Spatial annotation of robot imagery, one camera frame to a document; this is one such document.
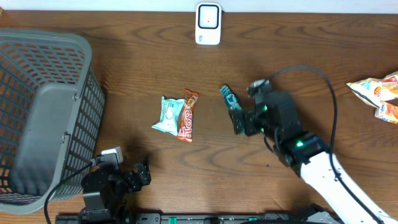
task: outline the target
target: green light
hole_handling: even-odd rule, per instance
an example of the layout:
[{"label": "green light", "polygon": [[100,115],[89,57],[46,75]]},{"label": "green light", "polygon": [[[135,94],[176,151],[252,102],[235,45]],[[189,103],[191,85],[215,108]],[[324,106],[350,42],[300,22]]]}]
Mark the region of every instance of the green light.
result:
[{"label": "green light", "polygon": [[302,141],[298,141],[296,144],[297,147],[302,147],[303,146],[303,142]]}]

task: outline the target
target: wooden table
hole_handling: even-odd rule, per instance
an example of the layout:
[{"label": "wooden table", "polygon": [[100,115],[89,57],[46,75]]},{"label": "wooden table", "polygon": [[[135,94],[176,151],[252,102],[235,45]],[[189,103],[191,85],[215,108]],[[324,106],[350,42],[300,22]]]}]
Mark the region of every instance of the wooden table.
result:
[{"label": "wooden table", "polygon": [[[195,14],[175,12],[5,11],[1,27],[68,32],[87,38],[93,69],[106,92],[97,152],[121,146],[124,169],[150,154],[152,183],[130,198],[132,207],[164,213],[262,213],[328,204],[269,152],[263,136],[236,136],[219,93],[227,83],[244,107],[245,88],[281,68],[309,64],[330,78],[338,98],[336,154],[352,178],[398,218],[398,125],[346,82],[398,70],[398,16],[224,13],[217,46],[194,41]],[[274,87],[290,90],[308,129],[328,140],[332,123],[326,85],[308,72],[285,74]],[[200,93],[193,143],[151,126],[160,99]],[[50,216],[76,213],[82,197],[50,203]],[[43,223],[43,211],[0,214],[1,223]]]}]

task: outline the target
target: laundry basket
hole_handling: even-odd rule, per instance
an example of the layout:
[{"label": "laundry basket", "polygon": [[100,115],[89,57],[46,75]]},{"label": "laundry basket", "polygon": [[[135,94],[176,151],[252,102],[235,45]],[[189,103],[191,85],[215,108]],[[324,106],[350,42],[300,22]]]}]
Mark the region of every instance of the laundry basket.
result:
[{"label": "laundry basket", "polygon": [[[0,29],[0,211],[31,213],[89,163],[104,95],[77,35]],[[80,193],[88,169],[52,200]]]}]

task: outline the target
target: white backdrop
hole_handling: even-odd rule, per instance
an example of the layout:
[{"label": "white backdrop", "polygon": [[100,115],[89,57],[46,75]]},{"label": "white backdrop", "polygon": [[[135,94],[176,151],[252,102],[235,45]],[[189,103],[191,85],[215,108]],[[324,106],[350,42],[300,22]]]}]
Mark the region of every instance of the white backdrop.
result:
[{"label": "white backdrop", "polygon": [[[0,0],[8,9],[193,12],[198,0]],[[214,0],[226,12],[397,14],[398,0]]]}]

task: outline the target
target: white robotic arm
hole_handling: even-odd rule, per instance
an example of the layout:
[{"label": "white robotic arm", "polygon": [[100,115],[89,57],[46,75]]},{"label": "white robotic arm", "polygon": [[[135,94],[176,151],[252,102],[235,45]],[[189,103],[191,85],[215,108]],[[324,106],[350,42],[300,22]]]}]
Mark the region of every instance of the white robotic arm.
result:
[{"label": "white robotic arm", "polygon": [[[385,224],[398,223],[384,212],[345,172],[333,155],[333,163],[341,174],[344,183],[351,191]],[[345,224],[376,223],[375,220],[349,195],[341,183],[335,178],[331,169],[329,154],[322,152],[310,158],[310,163],[302,164],[300,174],[302,179],[311,185],[329,203]]]}]

